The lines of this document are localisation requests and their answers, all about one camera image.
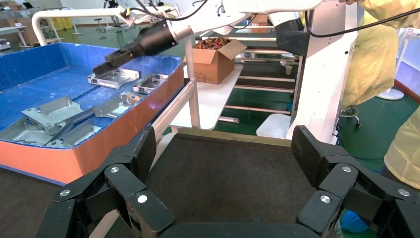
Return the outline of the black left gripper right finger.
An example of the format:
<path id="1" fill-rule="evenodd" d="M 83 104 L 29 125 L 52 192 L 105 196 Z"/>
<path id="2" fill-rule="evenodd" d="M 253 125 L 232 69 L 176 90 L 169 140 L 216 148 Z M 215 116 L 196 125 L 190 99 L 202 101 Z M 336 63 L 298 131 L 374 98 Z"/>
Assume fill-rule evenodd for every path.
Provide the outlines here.
<path id="1" fill-rule="evenodd" d="M 303 125 L 294 128 L 291 150 L 315 188 L 298 224 L 324 238 L 348 209 L 379 238 L 419 237 L 420 198 L 412 189 L 366 169 L 344 148 L 317 140 Z"/>

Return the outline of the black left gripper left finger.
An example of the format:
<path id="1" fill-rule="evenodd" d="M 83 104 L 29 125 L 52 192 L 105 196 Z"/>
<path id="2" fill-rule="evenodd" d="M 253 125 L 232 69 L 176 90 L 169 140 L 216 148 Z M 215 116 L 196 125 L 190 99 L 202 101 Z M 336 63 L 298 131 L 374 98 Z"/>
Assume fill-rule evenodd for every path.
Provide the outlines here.
<path id="1" fill-rule="evenodd" d="M 116 211 L 134 236 L 159 237 L 175 217 L 145 184 L 156 150 L 151 126 L 134 141 L 113 148 L 97 169 L 52 196 L 36 236 L 87 238 L 99 220 Z"/>

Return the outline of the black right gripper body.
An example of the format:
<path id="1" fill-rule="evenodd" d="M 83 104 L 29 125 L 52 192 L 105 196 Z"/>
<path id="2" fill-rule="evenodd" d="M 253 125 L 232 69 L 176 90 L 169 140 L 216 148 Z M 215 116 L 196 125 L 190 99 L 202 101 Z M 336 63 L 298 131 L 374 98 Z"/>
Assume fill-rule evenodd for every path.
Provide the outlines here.
<path id="1" fill-rule="evenodd" d="M 131 60 L 141 56 L 155 56 L 176 45 L 178 41 L 173 36 L 169 23 L 159 21 L 151 27 L 140 30 L 129 45 L 129 56 Z"/>

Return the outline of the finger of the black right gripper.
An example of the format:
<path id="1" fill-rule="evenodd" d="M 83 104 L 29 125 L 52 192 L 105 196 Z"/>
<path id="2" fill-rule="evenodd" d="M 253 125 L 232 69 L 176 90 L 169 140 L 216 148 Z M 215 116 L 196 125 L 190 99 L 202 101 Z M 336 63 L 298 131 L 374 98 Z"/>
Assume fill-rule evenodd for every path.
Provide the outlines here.
<path id="1" fill-rule="evenodd" d="M 129 62 L 132 59 L 132 53 L 129 50 L 117 50 L 105 56 L 109 62 Z"/>
<path id="2" fill-rule="evenodd" d="M 100 65 L 93 68 L 93 73 L 96 74 L 96 75 L 101 75 L 101 74 L 104 74 L 108 71 L 112 71 L 114 69 L 117 69 L 118 67 L 120 67 L 120 66 L 122 66 L 126 63 L 128 63 L 128 62 L 109 62 L 109 61 L 105 60 L 105 62 L 103 62 Z"/>

